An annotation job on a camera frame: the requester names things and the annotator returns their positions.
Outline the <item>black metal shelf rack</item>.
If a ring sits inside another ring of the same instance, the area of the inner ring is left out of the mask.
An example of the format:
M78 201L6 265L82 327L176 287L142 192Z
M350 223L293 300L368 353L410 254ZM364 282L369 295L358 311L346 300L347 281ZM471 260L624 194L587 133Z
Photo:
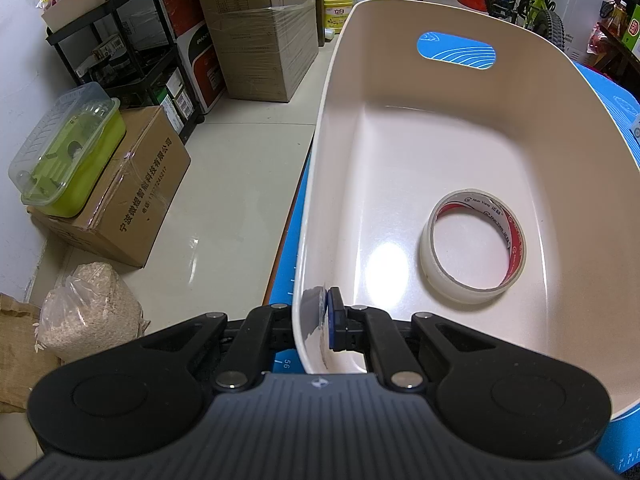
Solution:
M122 108L163 107L181 140L204 120L162 0L104 0L46 39L76 86L96 82Z

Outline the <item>bag of rice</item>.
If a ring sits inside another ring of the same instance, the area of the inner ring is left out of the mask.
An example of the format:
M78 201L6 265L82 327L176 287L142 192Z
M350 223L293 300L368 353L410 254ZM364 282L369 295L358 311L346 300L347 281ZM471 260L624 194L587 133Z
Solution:
M35 350L74 362L133 341L148 326L140 302L110 264L81 264L43 301Z

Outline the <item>blue silicone baking mat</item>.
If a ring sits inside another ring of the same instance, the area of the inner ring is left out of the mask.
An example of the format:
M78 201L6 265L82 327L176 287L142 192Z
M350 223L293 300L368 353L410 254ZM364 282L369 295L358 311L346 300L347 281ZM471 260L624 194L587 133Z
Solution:
M639 156L639 144L631 133L631 123L639 114L639 103L636 98L622 87L614 84L605 76L577 64L576 67L585 76L594 92L597 93L608 112L616 122L620 133L628 143L631 154ZM308 162L297 183L288 220L283 230L277 259L273 263L269 284L265 292L265 303L282 302L289 304L293 298L295 282L295 266L297 261L298 242L305 203L308 177ZM612 421L598 447L598 454L618 474L627 479L639 477L639 410L631 408Z

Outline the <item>yellow oil jug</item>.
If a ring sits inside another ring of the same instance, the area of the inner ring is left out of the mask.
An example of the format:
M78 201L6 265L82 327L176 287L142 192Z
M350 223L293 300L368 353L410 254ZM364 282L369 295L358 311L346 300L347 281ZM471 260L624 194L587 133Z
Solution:
M354 6L354 0L323 0L323 5L324 28L332 29L334 35L338 35Z

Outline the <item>green clear plastic container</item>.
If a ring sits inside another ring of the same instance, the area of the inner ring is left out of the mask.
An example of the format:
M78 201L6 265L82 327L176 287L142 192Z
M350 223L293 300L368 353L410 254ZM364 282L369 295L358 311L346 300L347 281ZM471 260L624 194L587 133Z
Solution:
M119 107L96 82L60 96L10 163L21 202L47 216L77 216L126 134Z

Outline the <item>brown burlap sack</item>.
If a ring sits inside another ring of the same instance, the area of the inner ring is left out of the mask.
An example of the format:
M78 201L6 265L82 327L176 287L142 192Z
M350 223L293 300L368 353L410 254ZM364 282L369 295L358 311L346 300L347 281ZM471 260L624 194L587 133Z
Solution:
M1 295L1 413L24 413L32 388L60 365L53 353L36 350L35 322L38 321L37 307Z

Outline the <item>brown taped cardboard box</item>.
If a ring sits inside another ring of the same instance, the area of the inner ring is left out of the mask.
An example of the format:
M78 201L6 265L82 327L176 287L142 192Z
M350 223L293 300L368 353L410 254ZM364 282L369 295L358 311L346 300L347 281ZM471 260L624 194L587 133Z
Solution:
M126 134L76 217L27 211L66 243L140 269L191 159L163 107L125 110L122 118Z

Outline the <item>large cardboard box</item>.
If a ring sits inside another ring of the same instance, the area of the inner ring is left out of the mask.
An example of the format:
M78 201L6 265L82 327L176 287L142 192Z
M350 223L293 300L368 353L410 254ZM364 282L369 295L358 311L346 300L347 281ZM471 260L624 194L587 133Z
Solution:
M229 96L288 102L319 50L317 0L200 0Z

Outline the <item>beige plastic storage bin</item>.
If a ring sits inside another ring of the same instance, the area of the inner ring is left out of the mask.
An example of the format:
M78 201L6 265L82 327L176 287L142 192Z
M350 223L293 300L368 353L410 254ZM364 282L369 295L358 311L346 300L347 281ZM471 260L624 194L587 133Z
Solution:
M518 281L484 304L442 296L420 238L447 195L514 213ZM338 38L309 169L293 315L308 373L355 373L326 345L323 296L420 311L574 364L615 415L639 402L639 167L574 63L518 26L455 6L369 0Z

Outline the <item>clear tape roll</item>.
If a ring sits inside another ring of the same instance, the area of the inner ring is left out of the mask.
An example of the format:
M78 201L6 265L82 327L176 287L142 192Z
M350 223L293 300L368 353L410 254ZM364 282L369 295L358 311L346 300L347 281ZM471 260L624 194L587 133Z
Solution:
M433 208L419 244L427 281L458 304L484 304L520 278L526 240L518 218L497 197L467 188Z

